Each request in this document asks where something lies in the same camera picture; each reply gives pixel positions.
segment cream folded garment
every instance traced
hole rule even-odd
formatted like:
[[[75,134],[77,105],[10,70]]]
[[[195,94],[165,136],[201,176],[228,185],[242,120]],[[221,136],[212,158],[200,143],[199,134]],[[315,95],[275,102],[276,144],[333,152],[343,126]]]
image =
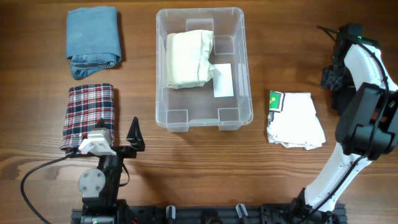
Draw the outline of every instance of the cream folded garment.
[[[167,87],[203,86],[213,78],[215,67],[209,62],[213,31],[193,30],[169,34],[166,45]]]
[[[316,116],[311,93],[271,91],[268,115],[268,141],[285,147],[321,147],[325,133]]]

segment clear plastic storage box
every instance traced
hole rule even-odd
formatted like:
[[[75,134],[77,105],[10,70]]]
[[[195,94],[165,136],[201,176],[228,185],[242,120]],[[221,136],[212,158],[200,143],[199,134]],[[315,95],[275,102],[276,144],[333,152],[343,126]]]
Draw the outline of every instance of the clear plastic storage box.
[[[214,97],[213,80],[202,87],[166,87],[166,40],[171,33],[214,31],[210,63],[230,63],[234,96]],[[253,119],[243,11],[236,7],[162,9],[156,15],[156,123],[171,132],[192,126],[236,130]]]

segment plaid cloth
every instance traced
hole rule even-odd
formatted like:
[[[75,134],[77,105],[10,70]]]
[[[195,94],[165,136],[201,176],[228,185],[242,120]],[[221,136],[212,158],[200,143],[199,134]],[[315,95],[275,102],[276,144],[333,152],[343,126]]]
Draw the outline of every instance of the plaid cloth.
[[[103,118],[114,139],[114,104],[111,84],[82,85],[69,89],[69,102],[61,150],[79,147],[88,132]]]

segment folded clothing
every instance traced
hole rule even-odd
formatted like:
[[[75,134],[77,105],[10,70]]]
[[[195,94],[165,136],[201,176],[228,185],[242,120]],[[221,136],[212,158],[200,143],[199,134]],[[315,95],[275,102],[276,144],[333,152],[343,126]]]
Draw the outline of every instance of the folded clothing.
[[[121,61],[118,12],[115,7],[79,8],[68,12],[67,58],[72,77],[81,80]]]
[[[314,149],[326,141],[311,93],[270,92],[268,141],[285,147]]]
[[[69,89],[69,102],[61,150],[72,153],[103,118],[114,139],[114,103],[111,84],[82,85]]]
[[[215,67],[209,62],[213,31],[193,30],[169,34],[166,45],[167,87],[203,86],[213,78]]]

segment wooden tabletop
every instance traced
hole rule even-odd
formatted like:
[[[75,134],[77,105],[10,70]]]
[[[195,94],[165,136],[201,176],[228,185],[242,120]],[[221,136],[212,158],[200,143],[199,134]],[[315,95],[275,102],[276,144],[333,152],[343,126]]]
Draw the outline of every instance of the wooden tabletop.
[[[0,6],[0,223],[40,223],[19,185],[31,168],[62,157],[59,149],[68,89],[90,83],[117,88],[118,142],[134,116],[146,151],[126,159],[130,183],[119,191],[129,205],[260,205],[289,203],[315,179],[335,146],[336,111],[319,87],[331,64],[333,42],[316,25],[362,24],[377,39],[390,76],[398,81],[398,1],[180,1],[120,2],[123,62],[81,81],[65,58],[67,12],[103,3]],[[165,8],[240,7],[246,21],[254,119],[237,131],[217,127],[170,133],[155,122],[155,15]],[[268,91],[309,91],[326,134],[306,151],[268,144]],[[78,179],[97,158],[70,159],[33,173],[26,194],[52,223],[68,223],[81,208]],[[396,223],[398,153],[381,156],[349,185],[340,202],[349,223]]]

